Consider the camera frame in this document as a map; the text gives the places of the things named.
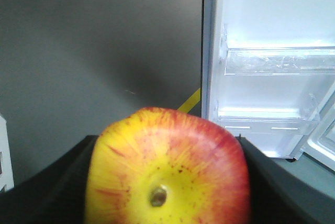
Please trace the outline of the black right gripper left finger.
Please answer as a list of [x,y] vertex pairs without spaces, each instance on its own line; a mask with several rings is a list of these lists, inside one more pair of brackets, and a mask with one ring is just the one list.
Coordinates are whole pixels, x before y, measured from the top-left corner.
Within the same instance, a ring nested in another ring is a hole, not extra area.
[[83,223],[96,140],[86,136],[47,168],[2,193],[1,223]]

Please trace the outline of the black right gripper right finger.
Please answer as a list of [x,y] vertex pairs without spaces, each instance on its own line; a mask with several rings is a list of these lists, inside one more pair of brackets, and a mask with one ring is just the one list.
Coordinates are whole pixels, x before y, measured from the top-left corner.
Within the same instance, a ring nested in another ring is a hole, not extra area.
[[334,223],[334,172],[308,155],[298,161],[266,157],[237,137],[247,159],[252,223]]

